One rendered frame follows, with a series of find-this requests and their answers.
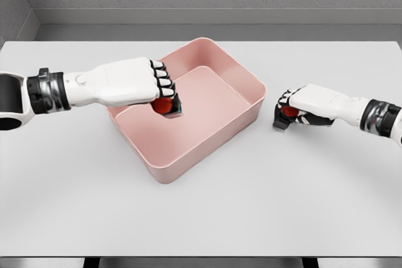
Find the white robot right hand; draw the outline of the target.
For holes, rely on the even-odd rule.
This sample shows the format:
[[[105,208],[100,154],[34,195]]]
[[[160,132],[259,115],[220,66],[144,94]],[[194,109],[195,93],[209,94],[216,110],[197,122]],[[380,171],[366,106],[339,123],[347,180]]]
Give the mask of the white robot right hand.
[[[298,89],[288,89],[276,105],[290,106],[300,111],[292,124],[308,126],[331,126],[334,123],[334,109],[330,101],[339,93],[329,88],[308,84]]]

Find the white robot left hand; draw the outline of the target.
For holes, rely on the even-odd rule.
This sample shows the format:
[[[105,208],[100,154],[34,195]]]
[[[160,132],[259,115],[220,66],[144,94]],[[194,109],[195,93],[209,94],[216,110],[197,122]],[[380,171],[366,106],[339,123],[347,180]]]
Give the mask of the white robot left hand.
[[[97,96],[107,107],[151,105],[155,99],[178,94],[163,62],[140,57],[101,65],[96,70],[101,77]]]

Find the red button industrial switch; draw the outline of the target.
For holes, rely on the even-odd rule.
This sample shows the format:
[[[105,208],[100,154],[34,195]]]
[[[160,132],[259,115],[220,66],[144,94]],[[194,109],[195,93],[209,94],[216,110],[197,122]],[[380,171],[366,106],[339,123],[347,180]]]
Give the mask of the red button industrial switch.
[[[290,106],[276,105],[274,109],[273,126],[277,129],[286,130],[290,124],[296,121],[300,111]]]
[[[178,94],[172,97],[155,99],[151,102],[151,107],[157,114],[165,118],[172,119],[183,115],[182,103]]]

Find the pink rectangular basket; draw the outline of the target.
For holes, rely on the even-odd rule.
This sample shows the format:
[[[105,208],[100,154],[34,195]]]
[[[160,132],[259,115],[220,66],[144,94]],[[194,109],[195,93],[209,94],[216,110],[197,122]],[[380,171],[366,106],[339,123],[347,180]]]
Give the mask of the pink rectangular basket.
[[[163,117],[148,104],[107,112],[155,180],[166,184],[254,122],[266,87],[208,38],[197,38],[161,61],[176,84],[180,117]]]

